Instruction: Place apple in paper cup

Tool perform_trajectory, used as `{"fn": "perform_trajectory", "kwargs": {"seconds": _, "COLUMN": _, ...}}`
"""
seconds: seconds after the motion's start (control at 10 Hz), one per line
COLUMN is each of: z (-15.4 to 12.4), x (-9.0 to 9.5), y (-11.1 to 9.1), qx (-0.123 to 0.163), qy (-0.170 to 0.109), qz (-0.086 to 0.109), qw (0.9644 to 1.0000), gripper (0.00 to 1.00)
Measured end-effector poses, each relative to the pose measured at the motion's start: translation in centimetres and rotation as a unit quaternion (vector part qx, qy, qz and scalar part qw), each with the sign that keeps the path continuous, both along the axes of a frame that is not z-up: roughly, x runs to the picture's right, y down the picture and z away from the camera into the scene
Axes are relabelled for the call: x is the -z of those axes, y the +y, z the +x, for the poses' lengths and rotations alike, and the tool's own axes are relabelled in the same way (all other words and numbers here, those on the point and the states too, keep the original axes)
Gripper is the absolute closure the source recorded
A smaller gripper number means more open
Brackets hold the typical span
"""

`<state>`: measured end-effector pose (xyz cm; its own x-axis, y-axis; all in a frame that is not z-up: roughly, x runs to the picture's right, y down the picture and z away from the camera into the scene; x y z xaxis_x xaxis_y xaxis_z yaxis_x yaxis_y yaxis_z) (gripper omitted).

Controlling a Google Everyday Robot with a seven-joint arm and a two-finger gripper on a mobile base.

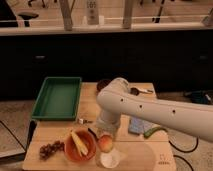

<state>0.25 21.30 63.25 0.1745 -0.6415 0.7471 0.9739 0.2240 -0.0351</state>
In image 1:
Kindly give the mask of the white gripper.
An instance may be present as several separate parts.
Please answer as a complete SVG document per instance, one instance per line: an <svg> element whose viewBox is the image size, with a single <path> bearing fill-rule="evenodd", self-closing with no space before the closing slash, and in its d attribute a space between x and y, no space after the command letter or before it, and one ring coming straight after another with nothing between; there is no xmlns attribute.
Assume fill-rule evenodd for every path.
<svg viewBox="0 0 213 171"><path fill-rule="evenodd" d="M110 135L112 139L115 139L120 127L120 122L108 123L104 121L101 117L98 117L96 120L96 127L99 137L103 135ZM98 141L98 137L95 132L90 128L88 128L88 131L94 136L95 140Z"/></svg>

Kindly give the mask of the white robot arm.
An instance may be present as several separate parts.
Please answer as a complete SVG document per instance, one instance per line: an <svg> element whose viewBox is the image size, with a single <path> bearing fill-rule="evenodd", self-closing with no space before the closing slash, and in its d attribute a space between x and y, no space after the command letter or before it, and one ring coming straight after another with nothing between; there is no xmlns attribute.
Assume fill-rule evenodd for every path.
<svg viewBox="0 0 213 171"><path fill-rule="evenodd" d="M130 93L129 82L113 79L96 97L99 129L116 133L121 115L129 115L213 142L213 105L149 99Z"/></svg>

